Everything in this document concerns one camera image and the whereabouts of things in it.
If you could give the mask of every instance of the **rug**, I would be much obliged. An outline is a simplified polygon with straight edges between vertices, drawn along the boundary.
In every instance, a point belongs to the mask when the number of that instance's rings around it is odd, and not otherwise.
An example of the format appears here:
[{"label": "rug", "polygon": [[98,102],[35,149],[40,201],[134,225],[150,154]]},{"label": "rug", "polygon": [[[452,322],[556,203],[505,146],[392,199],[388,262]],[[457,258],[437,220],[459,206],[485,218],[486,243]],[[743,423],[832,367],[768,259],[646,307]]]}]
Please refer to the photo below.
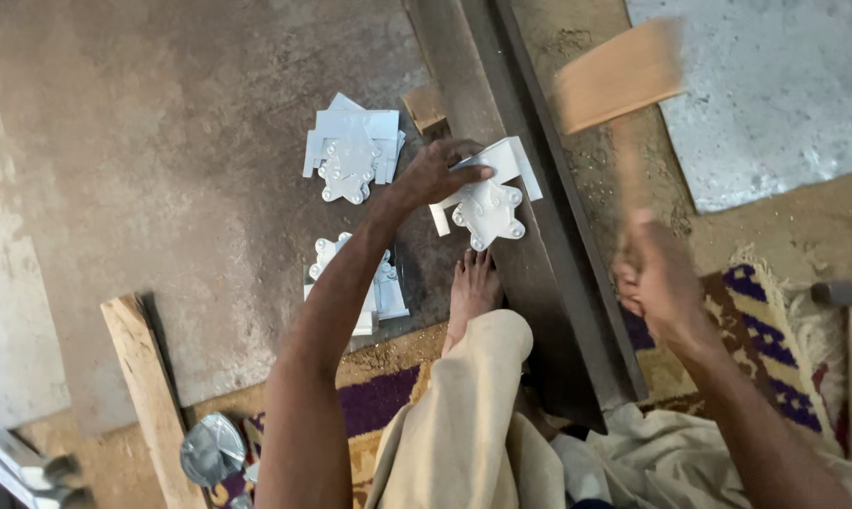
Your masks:
[{"label": "rug", "polygon": [[[740,369],[784,418],[841,456],[824,403],[810,378],[812,367],[789,332],[782,292],[764,266],[739,263],[700,281],[705,307]],[[708,417],[701,395],[674,354],[656,345],[642,318],[621,310],[649,388],[649,398],[638,404],[640,409]],[[382,430],[401,407],[420,400],[434,361],[338,388],[351,452],[354,508],[362,508],[372,491]],[[259,461],[265,414],[244,419],[239,427],[250,445],[248,467]],[[228,507],[231,500],[252,489],[253,484],[240,473],[217,484],[210,494],[216,507]]]}]

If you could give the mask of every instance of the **wooden board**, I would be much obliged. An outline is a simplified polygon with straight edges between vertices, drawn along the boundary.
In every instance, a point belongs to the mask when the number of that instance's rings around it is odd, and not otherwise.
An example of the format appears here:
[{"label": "wooden board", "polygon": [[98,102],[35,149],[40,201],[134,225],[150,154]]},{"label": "wooden board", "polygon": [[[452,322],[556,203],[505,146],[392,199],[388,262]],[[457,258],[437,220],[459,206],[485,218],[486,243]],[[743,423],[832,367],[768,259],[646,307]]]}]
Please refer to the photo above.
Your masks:
[{"label": "wooden board", "polygon": [[567,64],[556,83],[564,134],[681,92],[679,20],[649,20]]},{"label": "wooden board", "polygon": [[170,509],[207,507],[202,489],[188,480],[181,469],[179,450],[184,423],[140,298],[136,294],[124,295],[101,308],[165,503]]}]

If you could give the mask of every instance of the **beige trousers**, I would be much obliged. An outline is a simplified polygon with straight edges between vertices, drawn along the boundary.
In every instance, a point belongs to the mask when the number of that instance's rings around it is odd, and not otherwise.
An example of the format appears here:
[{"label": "beige trousers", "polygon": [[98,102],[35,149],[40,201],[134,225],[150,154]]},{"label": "beige trousers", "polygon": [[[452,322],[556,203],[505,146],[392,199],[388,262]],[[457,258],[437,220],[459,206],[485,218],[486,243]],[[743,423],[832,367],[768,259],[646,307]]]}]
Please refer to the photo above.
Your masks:
[{"label": "beige trousers", "polygon": [[[634,405],[606,417],[610,433],[551,444],[513,411],[533,334],[515,312],[489,312],[432,367],[430,387],[382,433],[366,507],[564,508],[600,498],[617,507],[749,507],[715,424]],[[852,464],[826,461],[852,493]]]}]

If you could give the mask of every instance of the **dirty floor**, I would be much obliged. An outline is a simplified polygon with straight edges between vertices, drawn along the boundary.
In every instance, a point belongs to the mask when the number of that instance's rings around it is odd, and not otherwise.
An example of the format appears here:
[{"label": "dirty floor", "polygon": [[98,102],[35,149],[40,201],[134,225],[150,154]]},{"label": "dirty floor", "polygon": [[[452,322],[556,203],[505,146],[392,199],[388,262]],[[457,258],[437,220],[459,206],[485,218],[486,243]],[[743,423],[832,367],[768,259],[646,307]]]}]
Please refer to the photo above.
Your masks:
[{"label": "dirty floor", "polygon": [[[546,94],[563,64],[629,27],[621,0],[514,0],[513,4]],[[852,176],[698,216],[658,109],[640,111],[637,125],[655,211],[676,236],[687,240],[699,272],[711,272],[739,247],[754,245],[779,278],[809,283],[852,279]],[[620,224],[611,134],[599,127],[563,142],[596,243],[609,262]],[[364,381],[368,373],[386,363],[434,358],[443,333],[441,327],[433,327],[354,353],[341,365],[338,383]],[[262,405],[262,386],[254,386],[195,405],[186,415],[189,422],[215,410],[239,418],[260,411]],[[65,411],[21,432],[49,452],[77,453],[84,482],[91,486],[92,498],[101,507],[163,506],[138,427],[119,429],[102,439],[81,440],[73,417]]]}]

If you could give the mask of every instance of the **stack of metal pieces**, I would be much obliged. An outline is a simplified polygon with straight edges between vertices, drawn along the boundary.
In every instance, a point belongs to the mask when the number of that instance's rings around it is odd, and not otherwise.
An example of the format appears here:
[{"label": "stack of metal pieces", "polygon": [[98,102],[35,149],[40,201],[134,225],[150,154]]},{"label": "stack of metal pieces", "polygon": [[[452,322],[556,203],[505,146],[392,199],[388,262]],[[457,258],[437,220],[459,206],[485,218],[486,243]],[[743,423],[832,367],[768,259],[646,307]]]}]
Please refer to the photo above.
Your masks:
[{"label": "stack of metal pieces", "polygon": [[71,473],[68,457],[45,458],[0,429],[0,484],[29,509],[60,509],[77,490],[62,478]]},{"label": "stack of metal pieces", "polygon": [[[338,236],[338,242],[331,242],[324,238],[316,241],[316,263],[310,267],[308,272],[313,280],[319,279],[319,276],[325,271],[325,267],[328,266],[349,238],[351,238],[351,234],[344,232]],[[372,283],[370,283],[369,292],[366,293],[364,306],[360,310],[360,318],[357,319],[356,327],[353,329],[352,335],[354,336],[372,335],[378,329],[379,320],[410,315],[410,311],[404,305],[404,298],[400,294],[397,269],[389,263],[390,258],[391,251],[385,250],[385,255],[379,263]],[[312,289],[312,283],[304,284],[304,301]]]},{"label": "stack of metal pieces", "polygon": [[398,119],[397,110],[364,110],[338,92],[328,110],[316,112],[315,130],[306,137],[304,177],[315,169],[325,180],[325,201],[364,202],[372,180],[394,179],[405,137],[397,130]]}]

